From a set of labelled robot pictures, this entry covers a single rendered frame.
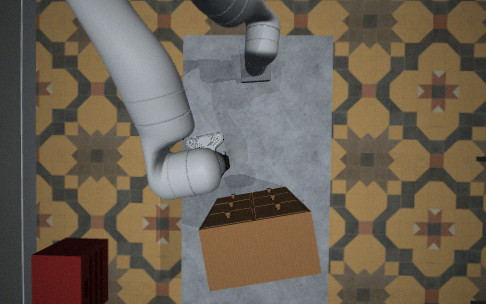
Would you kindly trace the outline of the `brown wooden chest of drawers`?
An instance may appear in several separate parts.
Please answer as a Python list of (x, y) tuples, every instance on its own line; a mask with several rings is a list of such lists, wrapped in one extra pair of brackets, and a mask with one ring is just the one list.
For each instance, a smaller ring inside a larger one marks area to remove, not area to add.
[(311, 211), (203, 228), (199, 237), (209, 291), (322, 274)]

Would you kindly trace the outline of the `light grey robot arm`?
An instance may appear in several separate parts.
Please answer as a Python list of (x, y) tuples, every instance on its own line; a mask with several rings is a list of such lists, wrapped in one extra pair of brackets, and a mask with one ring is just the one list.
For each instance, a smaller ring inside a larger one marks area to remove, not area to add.
[[(263, 0), (191, 0), (222, 27), (245, 22), (245, 69), (261, 75), (277, 57), (280, 22)], [(219, 187), (221, 164), (210, 148), (171, 153), (192, 134), (193, 115), (170, 55), (128, 0), (66, 0), (107, 68), (139, 133), (147, 180), (173, 200)]]

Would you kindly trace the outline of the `brown wooden drawer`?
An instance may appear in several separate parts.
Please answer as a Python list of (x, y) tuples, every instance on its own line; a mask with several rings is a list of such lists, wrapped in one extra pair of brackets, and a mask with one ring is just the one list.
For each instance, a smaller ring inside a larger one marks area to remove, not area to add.
[(271, 194), (269, 197), (257, 198), (253, 200), (254, 200), (254, 207), (260, 207), (260, 206), (272, 205), (278, 202), (283, 203), (283, 202), (295, 201), (296, 199), (290, 193), (287, 193), (281, 195)]
[(240, 223), (253, 220), (252, 210), (245, 209), (240, 211), (226, 211), (222, 214), (210, 215), (205, 222), (204, 228)]
[(237, 202), (237, 201), (243, 201), (249, 199), (251, 199), (250, 193), (241, 194), (241, 195), (231, 194), (231, 196), (219, 198), (215, 205), (226, 204), (229, 203), (230, 201)]
[(230, 201), (228, 204), (216, 205), (214, 206), (210, 215), (224, 213), (226, 211), (236, 211), (242, 209), (252, 208), (251, 200), (234, 202)]
[(265, 191), (254, 192), (253, 193), (253, 199), (261, 198), (261, 197), (267, 197), (267, 196), (270, 196), (271, 194), (278, 195), (278, 194), (284, 194), (284, 193), (289, 193), (284, 187), (277, 188), (277, 189), (267, 188), (267, 190), (265, 190)]
[(287, 203), (275, 203), (275, 205), (263, 206), (255, 208), (256, 220), (305, 212), (307, 211), (298, 201), (287, 202)]

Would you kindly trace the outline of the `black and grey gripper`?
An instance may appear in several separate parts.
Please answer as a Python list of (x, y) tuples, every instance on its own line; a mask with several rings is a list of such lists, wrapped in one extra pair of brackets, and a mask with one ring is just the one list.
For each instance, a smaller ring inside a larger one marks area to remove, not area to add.
[(197, 137), (192, 137), (186, 140), (186, 146), (189, 149), (196, 148), (210, 148), (217, 155), (221, 164), (221, 177), (224, 175), (225, 171), (230, 168), (229, 157), (226, 155), (225, 151), (221, 153), (217, 152), (216, 149), (219, 145), (224, 142), (224, 136), (222, 133), (212, 133)]

